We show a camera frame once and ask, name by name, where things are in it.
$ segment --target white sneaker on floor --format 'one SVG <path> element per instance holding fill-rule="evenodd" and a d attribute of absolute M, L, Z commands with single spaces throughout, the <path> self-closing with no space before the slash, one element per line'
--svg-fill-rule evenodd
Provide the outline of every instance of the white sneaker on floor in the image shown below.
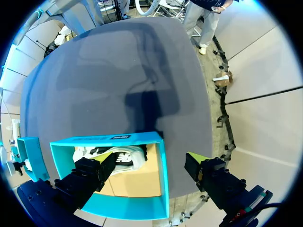
<path fill-rule="evenodd" d="M 206 47 L 200 47 L 199 53 L 200 53 L 201 55 L 205 55 L 205 54 L 206 54 Z"/>

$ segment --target gray table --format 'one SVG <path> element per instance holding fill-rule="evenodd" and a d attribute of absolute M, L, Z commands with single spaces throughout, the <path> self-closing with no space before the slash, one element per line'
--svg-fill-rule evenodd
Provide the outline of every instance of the gray table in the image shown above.
<path fill-rule="evenodd" d="M 63 44 L 25 80 L 21 135 L 39 137 L 52 180 L 49 142 L 73 136 L 158 131 L 171 198 L 196 192 L 188 151 L 212 154 L 204 77 L 181 23 L 162 17 L 114 22 Z"/>

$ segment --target person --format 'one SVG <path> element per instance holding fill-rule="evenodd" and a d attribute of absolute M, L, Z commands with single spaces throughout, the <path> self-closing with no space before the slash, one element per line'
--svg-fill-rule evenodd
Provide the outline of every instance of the person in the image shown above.
<path fill-rule="evenodd" d="M 214 36 L 221 12 L 226 10 L 233 1 L 234 0 L 190 0 L 183 25 L 189 38 L 191 38 L 198 19 L 201 16 L 204 17 L 201 39 L 199 41 L 199 53 L 201 55 L 206 54 L 206 48 Z"/>
<path fill-rule="evenodd" d="M 123 19 L 127 19 L 127 13 L 129 11 L 130 0 L 118 0 L 119 8 Z"/>

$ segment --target floor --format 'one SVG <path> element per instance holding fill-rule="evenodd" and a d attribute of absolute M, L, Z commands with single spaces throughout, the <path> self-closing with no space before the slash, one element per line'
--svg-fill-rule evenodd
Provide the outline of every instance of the floor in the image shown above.
<path fill-rule="evenodd" d="M 130 9 L 128 13 L 129 18 L 142 17 L 136 8 Z M 103 18 L 105 23 L 111 23 L 117 21 L 115 13 L 113 10 L 108 10 L 103 13 Z M 201 31 L 199 27 L 202 26 L 202 22 L 197 24 L 197 30 Z M 222 63 L 222 59 L 219 55 L 215 55 L 213 53 L 214 50 L 217 50 L 214 42 L 211 42 L 210 46 L 207 48 L 206 55 L 202 56 L 199 54 L 199 51 L 196 47 L 196 43 L 198 41 L 198 37 L 192 38 L 193 48 L 197 54 L 198 59 L 200 60 L 201 70 L 205 78 L 207 92 L 209 97 L 209 103 L 211 107 L 211 122 L 213 126 L 213 157 L 220 157 L 224 152 L 224 145 L 229 143 L 228 134 L 225 125 L 222 128 L 217 128 L 219 123 L 217 123 L 218 117 L 222 115 L 220 109 L 220 96 L 215 92 L 215 85 L 212 79 L 221 72 L 219 69 L 219 65 Z M 153 227 L 169 227 L 169 226 L 187 226 L 187 227 L 195 227 L 197 226 L 194 219 L 197 219 L 198 214 L 195 215 L 195 212 L 203 212 L 209 213 L 211 209 L 208 209 L 206 206 L 202 207 L 202 205 L 207 201 L 207 195 L 205 192 L 196 192 L 193 194 L 181 196 L 178 198 L 170 199 L 170 217 L 169 219 L 164 220 L 156 220 L 156 221 L 145 221 L 145 222 L 133 222 L 133 221 L 121 221 L 121 220 L 113 220 L 110 218 L 95 220 L 95 224 L 99 224 L 105 227 L 115 227 L 120 226 L 123 223 L 123 226 L 153 226 Z"/>

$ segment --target teal box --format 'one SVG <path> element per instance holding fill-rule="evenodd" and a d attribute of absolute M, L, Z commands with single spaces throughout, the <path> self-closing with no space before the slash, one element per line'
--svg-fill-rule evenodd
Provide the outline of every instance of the teal box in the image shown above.
<path fill-rule="evenodd" d="M 24 137 L 18 138 L 18 149 L 14 148 L 13 154 L 17 155 L 18 162 L 24 162 L 25 159 L 29 160 L 31 164 L 32 171 L 28 170 L 26 166 L 24 166 L 24 170 L 26 174 L 32 178 L 33 181 L 37 182 L 39 179 L 46 181 L 49 179 L 49 175 L 43 161 L 39 138 L 38 137 Z"/>
<path fill-rule="evenodd" d="M 74 147 L 114 147 L 156 144 L 161 196 L 120 197 L 94 193 L 83 211 L 108 218 L 125 220 L 156 220 L 169 217 L 169 186 L 164 141 L 156 132 L 72 137 L 51 142 L 53 160 L 62 179 L 75 168 Z"/>

